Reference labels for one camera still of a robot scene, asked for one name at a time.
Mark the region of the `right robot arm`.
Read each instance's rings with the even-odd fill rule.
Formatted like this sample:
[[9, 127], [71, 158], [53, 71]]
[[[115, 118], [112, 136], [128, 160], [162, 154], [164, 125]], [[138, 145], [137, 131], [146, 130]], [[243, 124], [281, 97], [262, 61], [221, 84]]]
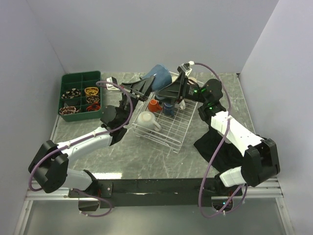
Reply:
[[225, 195], [235, 185], [248, 184], [255, 187], [279, 174], [276, 143], [250, 132], [231, 116], [230, 108], [221, 105], [220, 99], [227, 92], [218, 76], [208, 80], [201, 88], [190, 85], [184, 71], [190, 65], [191, 63], [182, 64], [177, 80], [157, 90], [156, 95], [163, 103], [185, 98], [201, 102], [202, 106], [198, 109], [201, 120], [222, 135], [222, 142], [228, 140], [240, 152], [242, 164], [218, 176], [214, 183], [216, 193]]

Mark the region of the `black base beam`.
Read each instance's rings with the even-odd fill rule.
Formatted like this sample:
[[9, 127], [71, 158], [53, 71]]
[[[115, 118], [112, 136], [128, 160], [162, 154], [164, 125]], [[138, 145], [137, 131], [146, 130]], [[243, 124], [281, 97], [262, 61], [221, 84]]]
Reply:
[[[198, 205], [202, 178], [174, 179], [108, 179], [98, 180], [97, 189], [89, 195], [108, 200], [112, 207]], [[203, 207], [212, 206], [212, 197], [228, 197], [238, 187], [225, 187], [215, 178], [207, 178], [202, 191]], [[93, 201], [80, 192], [70, 191], [69, 198], [77, 198], [78, 208], [93, 212], [109, 209], [106, 202]]]

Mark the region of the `orange ceramic mug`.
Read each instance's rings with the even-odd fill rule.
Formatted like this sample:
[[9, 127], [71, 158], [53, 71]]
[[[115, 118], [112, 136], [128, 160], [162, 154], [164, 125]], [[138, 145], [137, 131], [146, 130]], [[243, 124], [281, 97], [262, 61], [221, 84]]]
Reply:
[[157, 113], [162, 111], [162, 107], [156, 99], [151, 99], [148, 104], [148, 110], [152, 113]]

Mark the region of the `black cloth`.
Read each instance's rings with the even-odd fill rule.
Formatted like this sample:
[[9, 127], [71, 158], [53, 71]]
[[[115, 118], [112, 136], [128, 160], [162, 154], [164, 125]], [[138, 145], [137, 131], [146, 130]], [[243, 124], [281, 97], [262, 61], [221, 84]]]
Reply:
[[[199, 154], [210, 162], [216, 148], [222, 140], [222, 136], [215, 130], [209, 129], [201, 138], [195, 141], [194, 146]], [[231, 143], [224, 142], [220, 147], [212, 166], [223, 173], [229, 169], [239, 167], [243, 163], [243, 156], [240, 151]]]

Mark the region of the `dark navy glazed mug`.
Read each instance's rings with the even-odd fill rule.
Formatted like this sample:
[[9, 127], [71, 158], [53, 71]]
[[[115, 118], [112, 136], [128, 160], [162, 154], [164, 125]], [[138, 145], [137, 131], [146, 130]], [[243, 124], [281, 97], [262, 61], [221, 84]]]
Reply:
[[174, 116], [174, 110], [175, 110], [175, 106], [174, 104], [170, 104], [170, 103], [163, 103], [163, 108], [162, 111], [166, 116]]

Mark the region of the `blue enamel mug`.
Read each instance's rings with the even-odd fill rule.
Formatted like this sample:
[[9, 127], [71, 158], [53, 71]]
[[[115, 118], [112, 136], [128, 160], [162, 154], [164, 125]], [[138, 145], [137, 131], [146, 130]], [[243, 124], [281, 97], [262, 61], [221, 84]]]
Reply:
[[166, 97], [160, 96], [159, 94], [155, 94], [155, 98], [156, 98], [156, 100], [161, 101], [161, 102], [166, 100]]

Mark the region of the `tall beige tumbler cup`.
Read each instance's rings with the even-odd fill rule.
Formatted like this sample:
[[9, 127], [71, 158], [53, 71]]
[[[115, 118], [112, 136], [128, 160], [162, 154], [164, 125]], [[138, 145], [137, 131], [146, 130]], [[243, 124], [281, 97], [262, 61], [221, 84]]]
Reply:
[[189, 77], [188, 78], [188, 81], [187, 81], [187, 84], [189, 84], [190, 86], [195, 86], [195, 87], [198, 87], [198, 83], [197, 83], [197, 79], [194, 78], [194, 77]]

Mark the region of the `gold bangles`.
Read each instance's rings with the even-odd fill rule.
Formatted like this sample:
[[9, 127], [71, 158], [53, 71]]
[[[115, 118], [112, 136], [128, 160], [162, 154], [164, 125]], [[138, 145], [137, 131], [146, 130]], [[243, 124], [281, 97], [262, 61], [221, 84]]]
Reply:
[[84, 89], [86, 96], [95, 96], [99, 94], [99, 88], [98, 87], [87, 87]]

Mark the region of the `brown and cream cup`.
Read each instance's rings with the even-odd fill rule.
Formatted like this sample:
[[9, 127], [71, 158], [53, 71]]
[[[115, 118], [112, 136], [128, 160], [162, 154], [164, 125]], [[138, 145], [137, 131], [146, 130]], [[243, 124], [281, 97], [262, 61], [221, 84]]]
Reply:
[[172, 76], [172, 84], [177, 83], [178, 76]]

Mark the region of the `white faceted mug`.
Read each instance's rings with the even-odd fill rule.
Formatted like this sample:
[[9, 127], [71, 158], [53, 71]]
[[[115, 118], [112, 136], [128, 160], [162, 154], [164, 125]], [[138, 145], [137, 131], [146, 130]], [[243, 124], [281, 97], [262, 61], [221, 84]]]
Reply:
[[176, 104], [175, 104], [175, 107], [176, 107], [177, 109], [185, 110], [186, 105], [185, 105], [184, 100], [182, 100], [180, 103], [176, 103]]

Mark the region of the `cream mug grey handle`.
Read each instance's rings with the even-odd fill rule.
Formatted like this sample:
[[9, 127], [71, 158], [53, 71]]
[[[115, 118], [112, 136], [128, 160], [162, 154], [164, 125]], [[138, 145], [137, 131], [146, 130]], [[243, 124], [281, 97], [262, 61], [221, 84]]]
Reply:
[[155, 115], [150, 111], [144, 111], [137, 117], [137, 124], [149, 130], [161, 131], [160, 124], [157, 123]]

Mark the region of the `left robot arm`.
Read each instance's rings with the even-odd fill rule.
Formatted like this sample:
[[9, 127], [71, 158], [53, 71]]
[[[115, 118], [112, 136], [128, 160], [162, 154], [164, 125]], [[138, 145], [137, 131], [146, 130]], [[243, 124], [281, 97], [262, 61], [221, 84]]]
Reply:
[[152, 74], [133, 83], [110, 83], [122, 93], [119, 106], [107, 106], [101, 116], [101, 126], [88, 134], [65, 142], [43, 143], [28, 167], [29, 189], [52, 193], [61, 187], [68, 187], [80, 190], [87, 197], [94, 196], [98, 190], [94, 175], [87, 170], [71, 170], [69, 163], [120, 142], [127, 133], [126, 126], [137, 103], [147, 100], [154, 91], [155, 79], [155, 74]]

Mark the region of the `aluminium frame rail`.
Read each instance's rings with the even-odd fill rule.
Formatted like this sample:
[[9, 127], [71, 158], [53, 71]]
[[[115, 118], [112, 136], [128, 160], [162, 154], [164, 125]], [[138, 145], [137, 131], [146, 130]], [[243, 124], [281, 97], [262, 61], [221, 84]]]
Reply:
[[[53, 141], [64, 141], [66, 139], [73, 139], [83, 134], [86, 129], [83, 127], [79, 131], [75, 131], [75, 128], [81, 128], [83, 124], [91, 124], [91, 121], [75, 121], [66, 122], [61, 117], [56, 117], [50, 139]], [[24, 203], [22, 211], [20, 213], [14, 234], [23, 235], [26, 230], [26, 225], [29, 219], [29, 215], [35, 201], [65, 201], [69, 200], [68, 197], [69, 189], [60, 188], [53, 193], [45, 193], [44, 191], [31, 191], [27, 190], [26, 196], [24, 197]]]

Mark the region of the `green divided organizer tray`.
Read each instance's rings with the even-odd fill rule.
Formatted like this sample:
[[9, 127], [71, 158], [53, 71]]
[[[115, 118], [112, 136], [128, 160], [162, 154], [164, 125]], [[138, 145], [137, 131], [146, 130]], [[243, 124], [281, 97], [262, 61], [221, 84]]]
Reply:
[[[101, 109], [87, 112], [86, 108], [91, 104], [86, 102], [84, 89], [87, 87], [98, 87], [96, 83], [101, 80], [100, 71], [88, 71], [68, 73], [61, 78], [61, 90], [59, 98], [58, 115], [66, 122], [74, 122], [88, 119], [98, 119]], [[102, 90], [99, 88], [100, 103]]]

